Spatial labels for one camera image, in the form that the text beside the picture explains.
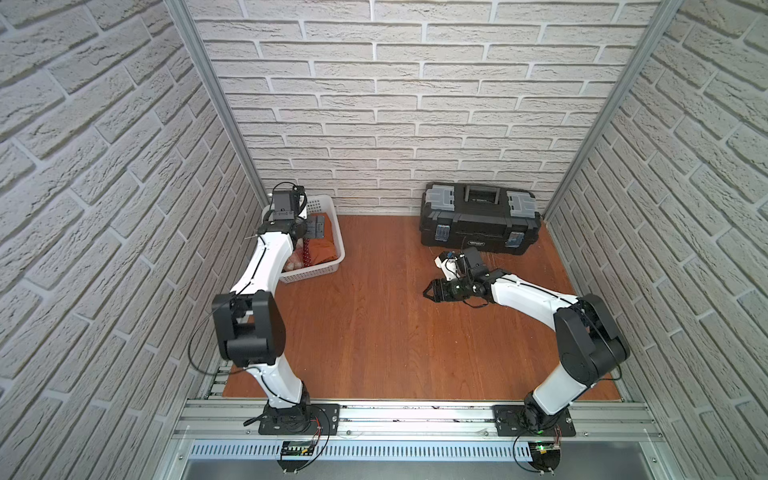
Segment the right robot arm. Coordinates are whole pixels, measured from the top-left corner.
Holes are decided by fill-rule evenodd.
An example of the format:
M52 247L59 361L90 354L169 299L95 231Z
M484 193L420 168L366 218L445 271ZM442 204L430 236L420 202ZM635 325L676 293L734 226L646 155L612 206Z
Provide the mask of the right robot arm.
M576 296L533 284L503 269L489 269L472 247L444 251L435 258L443 276L423 296L435 303L473 297L519 311L555 332L558 364L524 400L523 427L536 434L549 430L567 407L631 356L624 333L604 300Z

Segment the orange skirt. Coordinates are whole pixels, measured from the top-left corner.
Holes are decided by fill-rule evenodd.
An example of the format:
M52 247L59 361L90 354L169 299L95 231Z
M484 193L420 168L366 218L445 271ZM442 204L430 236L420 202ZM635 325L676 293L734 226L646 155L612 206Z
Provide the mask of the orange skirt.
M326 237L324 240L309 240L313 262L312 266L335 261L338 258L333 234L333 224L329 215L327 213L314 214L326 215Z

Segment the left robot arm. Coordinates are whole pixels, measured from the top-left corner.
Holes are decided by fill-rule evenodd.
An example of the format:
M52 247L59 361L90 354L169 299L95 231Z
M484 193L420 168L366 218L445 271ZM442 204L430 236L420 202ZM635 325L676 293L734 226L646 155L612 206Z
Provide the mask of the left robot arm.
M307 231L308 198L302 186L281 182L256 234L256 249L230 291L212 301L220 356L257 380L267 396L263 412L243 422L262 435L321 435L323 413L310 405L305 384L285 356L287 330L275 291Z

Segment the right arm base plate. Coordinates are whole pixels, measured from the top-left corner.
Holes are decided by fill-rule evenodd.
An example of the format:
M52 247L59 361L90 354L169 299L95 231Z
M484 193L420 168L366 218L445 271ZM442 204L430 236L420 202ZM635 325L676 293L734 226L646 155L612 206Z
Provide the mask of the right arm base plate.
M491 407L499 437L549 436L575 437L576 429L567 408L547 415L535 405L509 404Z

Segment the white plastic basket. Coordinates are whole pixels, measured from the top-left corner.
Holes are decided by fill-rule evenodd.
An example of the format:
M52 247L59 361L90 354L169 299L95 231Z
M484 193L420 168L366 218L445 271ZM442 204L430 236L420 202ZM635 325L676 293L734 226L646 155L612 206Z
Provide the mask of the white plastic basket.
M293 283L314 277L331 274L338 270L340 263L345 259L345 247L339 226L339 221L333 200L328 195L310 195L306 206L308 214L327 214L332 228L333 244L336 251L336 259L324 262L316 266L308 266L297 270L283 272L279 280L282 283Z

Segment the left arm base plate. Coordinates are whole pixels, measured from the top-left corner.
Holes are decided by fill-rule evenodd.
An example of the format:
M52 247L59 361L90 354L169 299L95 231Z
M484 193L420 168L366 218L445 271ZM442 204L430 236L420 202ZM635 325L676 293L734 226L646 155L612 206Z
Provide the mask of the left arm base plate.
M341 406L337 403L298 405L277 409L266 405L258 416L260 435L325 435L338 432Z

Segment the red plaid skirt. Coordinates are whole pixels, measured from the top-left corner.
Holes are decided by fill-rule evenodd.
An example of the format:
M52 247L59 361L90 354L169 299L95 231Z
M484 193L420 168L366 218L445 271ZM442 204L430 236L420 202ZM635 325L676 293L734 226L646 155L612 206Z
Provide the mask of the red plaid skirt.
M283 271L291 272L299 270L305 267L305 242L303 239L299 239L295 245L295 248L288 260L286 261Z

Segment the red polka dot skirt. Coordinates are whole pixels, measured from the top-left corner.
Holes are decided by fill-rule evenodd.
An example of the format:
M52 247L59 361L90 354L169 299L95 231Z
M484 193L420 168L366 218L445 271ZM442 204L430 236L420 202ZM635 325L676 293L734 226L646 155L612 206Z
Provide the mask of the red polka dot skirt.
M309 240L303 241L302 261L305 268L313 265Z

